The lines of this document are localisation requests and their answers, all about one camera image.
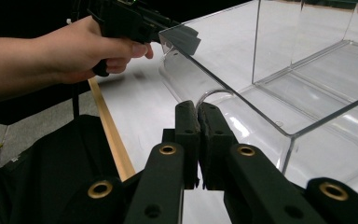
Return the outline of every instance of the brass screw insert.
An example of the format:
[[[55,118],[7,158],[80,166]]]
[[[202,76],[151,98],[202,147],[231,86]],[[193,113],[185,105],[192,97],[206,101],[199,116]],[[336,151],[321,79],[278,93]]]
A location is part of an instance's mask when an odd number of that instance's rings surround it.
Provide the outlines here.
[[[255,151],[251,147],[238,147],[238,152],[242,156],[254,156]]]
[[[346,201],[348,200],[349,196],[347,191],[340,186],[324,182],[319,186],[319,189],[323,194],[327,197],[335,199],[337,201]]]
[[[92,199],[101,199],[107,196],[113,189],[112,184],[107,180],[97,181],[89,187],[88,195]]]
[[[172,155],[176,152],[176,147],[173,146],[163,146],[159,149],[159,152],[164,155]]]

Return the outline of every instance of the black handle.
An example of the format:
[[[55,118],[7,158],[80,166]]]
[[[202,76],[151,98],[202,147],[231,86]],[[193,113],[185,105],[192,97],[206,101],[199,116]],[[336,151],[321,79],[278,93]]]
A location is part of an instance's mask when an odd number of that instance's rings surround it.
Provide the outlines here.
[[[100,77],[108,77],[109,73],[106,72],[106,61],[100,60],[97,65],[92,68],[95,75]]]

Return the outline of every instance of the fingers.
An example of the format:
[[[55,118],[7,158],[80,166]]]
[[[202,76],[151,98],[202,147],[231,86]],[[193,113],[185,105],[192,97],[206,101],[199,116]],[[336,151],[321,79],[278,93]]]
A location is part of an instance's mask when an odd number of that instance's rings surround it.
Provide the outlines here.
[[[131,58],[116,58],[116,59],[107,59],[106,60],[106,72],[107,73],[122,73],[127,67]]]
[[[148,59],[153,58],[153,50],[150,44],[143,45],[137,42],[132,42],[131,50],[132,54],[130,57],[107,59],[106,72],[113,74],[122,73],[126,69],[127,63],[130,62],[131,58],[141,58],[143,56]]]

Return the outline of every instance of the black fabric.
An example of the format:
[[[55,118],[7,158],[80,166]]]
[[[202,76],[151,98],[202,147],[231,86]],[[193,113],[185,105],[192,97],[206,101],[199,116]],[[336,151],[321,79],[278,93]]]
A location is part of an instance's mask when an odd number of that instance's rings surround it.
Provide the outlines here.
[[[101,121],[87,115],[35,142],[19,161],[0,168],[0,223],[57,223],[82,185],[118,177]]]

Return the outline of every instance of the black tool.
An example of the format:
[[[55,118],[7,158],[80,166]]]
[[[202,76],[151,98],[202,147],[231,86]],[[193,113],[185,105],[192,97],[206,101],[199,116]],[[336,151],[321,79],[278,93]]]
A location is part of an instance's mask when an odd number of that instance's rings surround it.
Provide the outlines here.
[[[89,2],[89,14],[101,26],[101,32],[106,37],[127,37],[139,43],[159,43],[158,33],[173,26],[180,25],[162,16],[145,2],[136,0],[96,0]],[[195,52],[200,40],[198,32],[185,29],[186,36],[181,36],[185,42],[191,43],[191,51]],[[107,77],[105,61],[100,61],[93,71],[96,75]]]

